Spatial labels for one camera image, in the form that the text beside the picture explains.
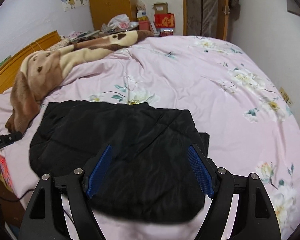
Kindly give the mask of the black puffer jacket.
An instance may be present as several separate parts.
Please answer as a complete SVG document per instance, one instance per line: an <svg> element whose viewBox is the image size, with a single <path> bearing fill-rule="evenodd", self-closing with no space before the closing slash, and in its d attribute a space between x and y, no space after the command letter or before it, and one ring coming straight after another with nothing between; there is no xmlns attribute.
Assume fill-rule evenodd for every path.
<svg viewBox="0 0 300 240"><path fill-rule="evenodd" d="M209 139L186 109L52 102L30 143L30 167L38 176L65 176L108 144L111 163L92 207L126 219L183 223L204 207L187 150L196 144L206 153Z"/></svg>

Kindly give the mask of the wooden headboard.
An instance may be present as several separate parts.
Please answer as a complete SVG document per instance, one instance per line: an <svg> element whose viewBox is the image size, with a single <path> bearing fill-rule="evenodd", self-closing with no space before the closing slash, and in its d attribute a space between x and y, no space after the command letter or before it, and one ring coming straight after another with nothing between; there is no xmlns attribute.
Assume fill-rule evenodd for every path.
<svg viewBox="0 0 300 240"><path fill-rule="evenodd" d="M46 50L61 41L59 33L55 30L20 50L12 56L2 67L0 67L0 94L13 86L15 76L20 68L22 61L28 55L38 50Z"/></svg>

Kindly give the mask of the pink floral duvet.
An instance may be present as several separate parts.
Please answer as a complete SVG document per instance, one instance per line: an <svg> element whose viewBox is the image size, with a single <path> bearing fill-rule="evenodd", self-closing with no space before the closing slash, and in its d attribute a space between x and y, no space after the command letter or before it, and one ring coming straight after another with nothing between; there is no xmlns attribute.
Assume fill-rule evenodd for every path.
<svg viewBox="0 0 300 240"><path fill-rule="evenodd" d="M271 80L238 46L197 36L153 37L76 66L50 102L105 101L188 109L210 135L208 155L256 172L287 239L300 224L300 128Z"/></svg>

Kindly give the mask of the brown beige fleece blanket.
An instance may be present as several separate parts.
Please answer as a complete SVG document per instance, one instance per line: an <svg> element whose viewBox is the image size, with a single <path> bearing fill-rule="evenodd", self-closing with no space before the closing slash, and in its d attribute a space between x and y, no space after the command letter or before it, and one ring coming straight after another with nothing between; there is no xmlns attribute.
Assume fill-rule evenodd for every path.
<svg viewBox="0 0 300 240"><path fill-rule="evenodd" d="M63 82L72 68L100 60L153 36L149 30L132 30L28 55L15 77L10 95L13 111L5 127L11 133L24 134L40 112L43 99Z"/></svg>

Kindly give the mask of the red gift box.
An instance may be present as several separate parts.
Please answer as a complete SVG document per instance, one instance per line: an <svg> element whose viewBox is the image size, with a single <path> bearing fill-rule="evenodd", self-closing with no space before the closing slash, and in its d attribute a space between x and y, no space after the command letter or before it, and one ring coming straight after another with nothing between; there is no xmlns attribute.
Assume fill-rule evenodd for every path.
<svg viewBox="0 0 300 240"><path fill-rule="evenodd" d="M154 23L156 28L175 28L174 14L155 14Z"/></svg>

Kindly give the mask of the pink storage bin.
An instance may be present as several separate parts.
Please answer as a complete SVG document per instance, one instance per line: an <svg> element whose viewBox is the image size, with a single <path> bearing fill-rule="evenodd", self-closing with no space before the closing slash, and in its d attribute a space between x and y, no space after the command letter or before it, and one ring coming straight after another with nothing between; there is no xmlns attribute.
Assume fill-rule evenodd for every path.
<svg viewBox="0 0 300 240"><path fill-rule="evenodd" d="M140 30L150 30L150 22L149 21L139 21L139 29Z"/></svg>

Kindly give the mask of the white plastic bag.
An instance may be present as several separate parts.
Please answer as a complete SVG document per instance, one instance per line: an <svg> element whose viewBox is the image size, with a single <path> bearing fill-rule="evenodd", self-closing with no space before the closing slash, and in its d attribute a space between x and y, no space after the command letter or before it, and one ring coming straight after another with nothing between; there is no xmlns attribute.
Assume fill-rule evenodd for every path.
<svg viewBox="0 0 300 240"><path fill-rule="evenodd" d="M126 14L120 14L113 17L108 24L102 24L101 31L105 33L114 30L126 30L138 25L138 22L131 22Z"/></svg>

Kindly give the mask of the white blue carton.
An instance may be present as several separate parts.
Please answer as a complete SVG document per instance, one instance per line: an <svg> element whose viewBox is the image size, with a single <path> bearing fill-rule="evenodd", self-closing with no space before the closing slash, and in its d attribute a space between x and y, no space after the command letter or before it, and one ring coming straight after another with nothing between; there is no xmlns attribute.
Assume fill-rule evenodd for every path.
<svg viewBox="0 0 300 240"><path fill-rule="evenodd" d="M138 10L136 16L138 22L148 21L147 12L145 10Z"/></svg>

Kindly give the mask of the dark bag hanging on door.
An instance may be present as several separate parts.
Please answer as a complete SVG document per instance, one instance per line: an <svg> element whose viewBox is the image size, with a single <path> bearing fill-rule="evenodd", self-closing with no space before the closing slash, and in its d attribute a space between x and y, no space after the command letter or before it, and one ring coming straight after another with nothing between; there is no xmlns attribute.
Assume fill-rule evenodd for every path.
<svg viewBox="0 0 300 240"><path fill-rule="evenodd" d="M241 5L239 0L229 0L229 13L233 21L239 19Z"/></svg>

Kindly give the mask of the brown cardboard box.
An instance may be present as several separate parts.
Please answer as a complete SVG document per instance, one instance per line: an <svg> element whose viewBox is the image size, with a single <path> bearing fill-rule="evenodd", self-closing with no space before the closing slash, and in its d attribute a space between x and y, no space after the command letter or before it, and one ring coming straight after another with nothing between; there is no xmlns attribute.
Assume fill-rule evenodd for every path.
<svg viewBox="0 0 300 240"><path fill-rule="evenodd" d="M155 14L168 14L168 3L154 3L153 10Z"/></svg>

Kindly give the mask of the wall power socket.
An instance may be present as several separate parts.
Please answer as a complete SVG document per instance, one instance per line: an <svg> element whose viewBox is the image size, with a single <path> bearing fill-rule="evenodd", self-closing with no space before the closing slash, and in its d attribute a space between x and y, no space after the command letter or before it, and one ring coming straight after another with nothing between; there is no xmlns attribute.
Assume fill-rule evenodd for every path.
<svg viewBox="0 0 300 240"><path fill-rule="evenodd" d="M282 98L284 99L285 103L290 107L293 105L292 100L290 99L290 97L288 96L288 94L286 93L286 91L280 87L279 89L279 93L281 94Z"/></svg>

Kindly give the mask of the wooden door with frame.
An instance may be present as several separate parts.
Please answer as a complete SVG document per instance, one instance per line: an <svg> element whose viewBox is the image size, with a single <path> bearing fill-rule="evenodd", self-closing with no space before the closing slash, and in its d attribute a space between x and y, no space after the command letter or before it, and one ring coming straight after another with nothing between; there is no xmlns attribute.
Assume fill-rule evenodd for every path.
<svg viewBox="0 0 300 240"><path fill-rule="evenodd" d="M229 0L183 0L183 34L226 40Z"/></svg>

